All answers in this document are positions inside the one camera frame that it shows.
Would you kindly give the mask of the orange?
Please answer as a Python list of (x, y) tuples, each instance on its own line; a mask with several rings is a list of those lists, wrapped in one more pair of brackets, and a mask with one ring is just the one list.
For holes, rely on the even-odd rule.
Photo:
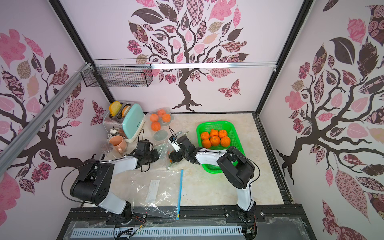
[(201, 140), (208, 140), (210, 138), (210, 134), (208, 132), (202, 132), (200, 134)]
[(217, 147), (217, 146), (220, 145), (220, 143), (221, 143), (221, 139), (220, 139), (218, 136), (212, 136), (212, 137), (210, 138), (210, 142), (211, 142), (211, 145), (212, 145), (213, 147)]
[(224, 138), (224, 137), (227, 137), (227, 136), (228, 136), (228, 133), (227, 133), (226, 130), (220, 130), (220, 131), (218, 132), (218, 137), (219, 137), (220, 139), (222, 139), (222, 138)]
[(219, 135), (219, 131), (218, 130), (211, 129), (210, 137), (214, 137), (214, 136), (218, 136), (218, 135)]
[(202, 140), (202, 147), (206, 149), (210, 149), (212, 147), (212, 143), (209, 139)]
[(224, 148), (227, 148), (231, 145), (231, 139), (227, 136), (221, 139), (220, 145)]

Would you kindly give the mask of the green plastic basket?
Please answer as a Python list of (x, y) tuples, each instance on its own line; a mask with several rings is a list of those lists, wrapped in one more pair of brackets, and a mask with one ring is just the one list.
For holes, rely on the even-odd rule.
[(245, 155), (235, 126), (228, 121), (201, 123), (196, 128), (199, 147), (209, 151), (224, 151), (236, 147)]

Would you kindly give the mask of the blue-zip clear bag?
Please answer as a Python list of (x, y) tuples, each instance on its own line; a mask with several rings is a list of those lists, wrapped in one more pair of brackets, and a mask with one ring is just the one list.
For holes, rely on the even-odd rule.
[(133, 171), (128, 180), (132, 211), (177, 220), (180, 214), (183, 170)]

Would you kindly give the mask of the green-zip bag of oranges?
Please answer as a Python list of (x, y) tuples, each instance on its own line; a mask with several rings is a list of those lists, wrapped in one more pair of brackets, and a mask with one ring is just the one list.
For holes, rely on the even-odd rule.
[(173, 165), (171, 163), (170, 154), (174, 150), (169, 143), (162, 143), (154, 147), (158, 151), (159, 159), (155, 161), (154, 166), (157, 169), (169, 170)]

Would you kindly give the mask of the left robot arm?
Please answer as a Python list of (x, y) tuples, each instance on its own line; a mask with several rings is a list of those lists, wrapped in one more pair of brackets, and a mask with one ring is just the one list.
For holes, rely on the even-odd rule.
[(70, 195), (115, 215), (122, 215), (130, 207), (127, 201), (110, 191), (113, 176), (149, 166), (159, 158), (159, 151), (154, 145), (148, 140), (142, 140), (130, 154), (125, 154), (122, 158), (110, 161), (91, 160), (80, 167)]

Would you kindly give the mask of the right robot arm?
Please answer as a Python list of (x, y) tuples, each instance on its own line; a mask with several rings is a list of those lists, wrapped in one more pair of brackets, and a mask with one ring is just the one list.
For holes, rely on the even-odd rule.
[(226, 150), (195, 147), (187, 136), (172, 136), (168, 142), (174, 149), (170, 154), (172, 163), (185, 159), (191, 164), (219, 167), (228, 182), (237, 189), (238, 208), (244, 213), (253, 210), (256, 203), (252, 198), (251, 183), (256, 168), (236, 147), (229, 147)]

